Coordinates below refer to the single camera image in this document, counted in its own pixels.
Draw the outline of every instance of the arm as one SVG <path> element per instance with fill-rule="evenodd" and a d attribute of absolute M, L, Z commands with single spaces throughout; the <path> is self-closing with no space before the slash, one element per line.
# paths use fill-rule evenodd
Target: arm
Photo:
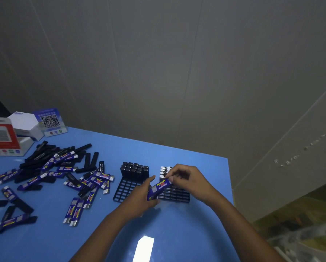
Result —
<path fill-rule="evenodd" d="M 135 187 L 117 209 L 105 217 L 70 262 L 103 261 L 124 225 L 158 204 L 159 201 L 156 199 L 147 201 L 147 191 L 154 178 L 155 176 L 152 176 L 141 186 Z"/>
<path fill-rule="evenodd" d="M 205 179 L 195 166 L 177 164 L 165 177 L 212 208 L 222 222 L 242 262 L 284 262 L 277 251 L 261 238 L 243 215 Z"/>

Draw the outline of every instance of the white wall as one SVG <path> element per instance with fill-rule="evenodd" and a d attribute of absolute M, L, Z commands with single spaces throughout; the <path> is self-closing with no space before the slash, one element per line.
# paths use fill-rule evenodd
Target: white wall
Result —
<path fill-rule="evenodd" d="M 253 222 L 325 184 L 326 93 L 233 189 L 233 196 L 237 209 Z"/>
<path fill-rule="evenodd" d="M 326 0 L 0 0 L 0 100 L 227 157 L 232 186 L 326 90 Z"/>

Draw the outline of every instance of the white product box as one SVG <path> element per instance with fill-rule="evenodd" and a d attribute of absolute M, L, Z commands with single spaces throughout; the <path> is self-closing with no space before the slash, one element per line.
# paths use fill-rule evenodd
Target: white product box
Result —
<path fill-rule="evenodd" d="M 11 120 L 14 131 L 18 137 L 31 137 L 39 141 L 44 136 L 34 114 L 15 112 L 8 118 Z"/>

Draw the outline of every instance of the qr code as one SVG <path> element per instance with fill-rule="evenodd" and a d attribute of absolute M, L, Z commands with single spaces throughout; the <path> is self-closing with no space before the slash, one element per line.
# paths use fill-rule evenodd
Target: qr code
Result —
<path fill-rule="evenodd" d="M 60 122 L 57 119 L 56 115 L 40 117 L 40 119 L 42 120 L 45 128 L 53 128 L 53 127 L 60 126 Z"/>
<path fill-rule="evenodd" d="M 7 128 L 4 126 L 0 126 L 0 141 L 11 142 L 9 132 L 8 132 Z"/>

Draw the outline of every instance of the hand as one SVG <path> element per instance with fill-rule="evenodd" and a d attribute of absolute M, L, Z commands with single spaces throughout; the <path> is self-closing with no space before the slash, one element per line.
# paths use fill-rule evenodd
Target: hand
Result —
<path fill-rule="evenodd" d="M 174 185 L 190 192 L 196 199 L 211 204 L 219 192 L 206 180 L 195 166 L 177 164 L 165 176 Z"/>
<path fill-rule="evenodd" d="M 126 216 L 127 220 L 140 217 L 149 208 L 156 206 L 160 200 L 154 199 L 151 201 L 147 200 L 147 192 L 150 188 L 150 182 L 154 180 L 156 176 L 151 176 L 140 185 L 136 186 L 129 196 L 119 205 L 123 215 Z"/>

